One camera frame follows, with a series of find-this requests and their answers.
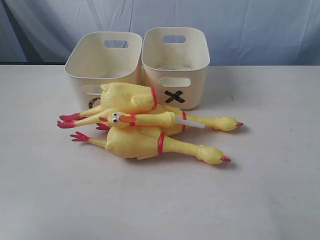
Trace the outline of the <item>whole rubber chicken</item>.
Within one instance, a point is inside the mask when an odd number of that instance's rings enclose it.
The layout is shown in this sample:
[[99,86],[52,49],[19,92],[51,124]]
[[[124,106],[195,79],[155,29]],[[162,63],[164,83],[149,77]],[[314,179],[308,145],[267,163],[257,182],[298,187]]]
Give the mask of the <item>whole rubber chicken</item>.
[[141,160],[163,153],[175,152],[194,156],[211,165],[231,161],[215,147],[173,139],[157,127],[126,127],[123,129],[112,127],[108,131],[106,139],[92,138],[79,131],[72,134],[71,137],[74,142],[90,143],[125,159]]
[[[193,121],[197,123],[204,124],[206,127],[213,128],[215,130],[221,131],[232,131],[239,126],[242,126],[243,123],[237,121],[234,117],[226,116],[226,117],[197,117],[186,114],[184,111],[179,109],[178,107],[173,107],[165,104],[159,104],[155,109],[151,109],[145,112],[135,113],[136,115],[140,114],[150,114],[156,115],[164,112],[173,112],[178,118],[182,118],[188,121]],[[172,136],[183,132],[185,129],[190,128],[191,126],[184,126],[181,124],[176,124],[173,127],[164,128],[158,127],[162,132],[167,136]]]

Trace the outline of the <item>headless yellow rubber chicken body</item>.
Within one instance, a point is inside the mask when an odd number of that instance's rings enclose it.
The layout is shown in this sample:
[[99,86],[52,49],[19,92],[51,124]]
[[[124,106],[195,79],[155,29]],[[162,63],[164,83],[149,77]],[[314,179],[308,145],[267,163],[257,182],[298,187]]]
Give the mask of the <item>headless yellow rubber chicken body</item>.
[[102,84],[100,88],[102,89],[100,105],[72,115],[61,115],[57,126],[62,129],[70,129],[97,124],[101,122],[101,117],[108,117],[112,113],[144,113],[155,109],[158,104],[153,87],[113,82]]

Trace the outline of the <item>cream bin marked X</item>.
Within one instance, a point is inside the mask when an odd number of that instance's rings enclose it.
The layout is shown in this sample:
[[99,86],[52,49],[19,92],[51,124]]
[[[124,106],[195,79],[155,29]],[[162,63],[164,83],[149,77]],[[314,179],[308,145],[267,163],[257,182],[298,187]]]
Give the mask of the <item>cream bin marked X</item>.
[[159,104],[182,110],[201,102],[210,63],[204,33],[192,27],[156,27],[145,33],[141,61],[144,84]]

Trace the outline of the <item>cream bin marked O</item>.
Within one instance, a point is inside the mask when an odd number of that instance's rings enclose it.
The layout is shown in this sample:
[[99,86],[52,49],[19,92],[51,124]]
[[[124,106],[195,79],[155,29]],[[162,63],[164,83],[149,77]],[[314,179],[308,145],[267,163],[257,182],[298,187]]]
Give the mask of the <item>cream bin marked O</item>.
[[98,31],[80,39],[64,70],[82,111],[100,103],[102,84],[142,83],[142,44],[133,32]]

